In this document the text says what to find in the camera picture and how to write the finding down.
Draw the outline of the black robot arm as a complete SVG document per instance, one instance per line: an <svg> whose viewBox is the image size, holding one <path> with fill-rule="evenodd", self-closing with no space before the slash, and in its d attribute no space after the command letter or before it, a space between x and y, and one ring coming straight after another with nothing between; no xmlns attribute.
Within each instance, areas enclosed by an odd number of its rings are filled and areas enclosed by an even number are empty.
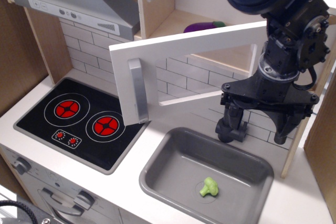
<svg viewBox="0 0 336 224"><path fill-rule="evenodd" d="M314 66L324 62L329 22L323 0L228 0L235 9L259 14L267 20L267 41L256 72L249 78L222 85L224 116L216 125L225 143L243 141L247 123L245 110L266 113L276 127L274 140L285 143L288 134L312 114L319 97L310 92L312 84L297 84L303 72L316 82Z"/></svg>

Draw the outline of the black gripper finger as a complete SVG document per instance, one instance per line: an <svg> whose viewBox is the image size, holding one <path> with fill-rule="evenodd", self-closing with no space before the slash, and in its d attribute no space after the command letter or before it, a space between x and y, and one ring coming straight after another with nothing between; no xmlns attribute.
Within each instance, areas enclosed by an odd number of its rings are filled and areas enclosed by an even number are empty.
<svg viewBox="0 0 336 224"><path fill-rule="evenodd" d="M234 102L226 102L224 116L217 122L215 132L220 141L243 142L247 132L247 122L243 122L244 109Z"/></svg>
<svg viewBox="0 0 336 224"><path fill-rule="evenodd" d="M277 144L285 144L288 134L306 117L305 112L297 108L265 111L265 113L276 127L274 141Z"/></svg>

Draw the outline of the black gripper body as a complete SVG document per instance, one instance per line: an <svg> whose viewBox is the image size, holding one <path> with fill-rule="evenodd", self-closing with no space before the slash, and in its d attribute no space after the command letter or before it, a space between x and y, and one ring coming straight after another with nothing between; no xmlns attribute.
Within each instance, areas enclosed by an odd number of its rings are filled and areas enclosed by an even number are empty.
<svg viewBox="0 0 336 224"><path fill-rule="evenodd" d="M312 82L306 85L295 83L299 72L293 79L286 80L269 76L266 70L275 73L266 65L247 79L222 85L224 119L241 119L244 110L249 109L270 113L270 117L276 119L304 119L311 115L312 107L320 100L318 95L309 91L317 80L314 67L308 68Z"/></svg>

